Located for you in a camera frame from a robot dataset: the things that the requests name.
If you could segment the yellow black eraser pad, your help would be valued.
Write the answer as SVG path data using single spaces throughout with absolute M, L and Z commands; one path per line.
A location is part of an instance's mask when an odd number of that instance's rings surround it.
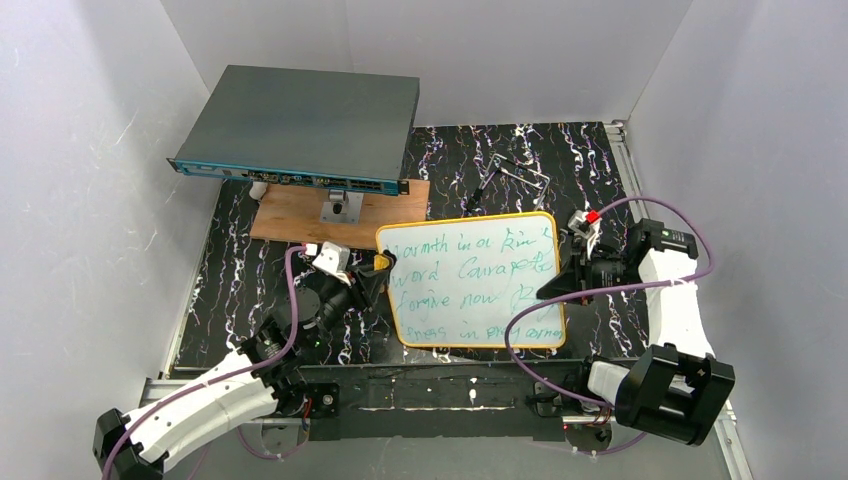
M 377 253 L 373 259 L 374 271 L 390 271 L 394 265 L 394 257 L 389 253 Z

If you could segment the yellow-framed whiteboard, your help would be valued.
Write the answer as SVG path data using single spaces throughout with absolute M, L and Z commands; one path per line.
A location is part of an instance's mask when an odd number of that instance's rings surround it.
M 543 211 L 396 224 L 376 233 L 397 258 L 388 297 L 399 341 L 415 348 L 554 349 L 566 341 L 560 304 L 537 304 L 560 266 L 558 229 Z

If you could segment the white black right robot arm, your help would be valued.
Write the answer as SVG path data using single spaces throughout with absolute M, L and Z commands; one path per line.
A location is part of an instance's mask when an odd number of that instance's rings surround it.
M 577 377 L 579 394 L 611 405 L 617 422 L 642 432 L 701 444 L 734 385 L 731 365 L 719 361 L 707 340 L 695 273 L 699 251 L 693 234 L 642 219 L 617 250 L 599 241 L 599 215 L 576 211 L 567 228 L 570 243 L 560 273 L 537 297 L 548 300 L 586 290 L 646 283 L 649 345 L 632 365 L 594 357 Z

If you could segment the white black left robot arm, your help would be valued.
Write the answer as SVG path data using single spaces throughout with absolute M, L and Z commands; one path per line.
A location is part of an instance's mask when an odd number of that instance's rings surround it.
M 255 334 L 193 381 L 144 407 L 101 414 L 93 454 L 105 479 L 161 479 L 186 456 L 217 437 L 272 414 L 312 412 L 324 393 L 298 369 L 328 346 L 328 335 L 350 310 L 372 310 L 391 271 L 352 267 L 286 292 Z

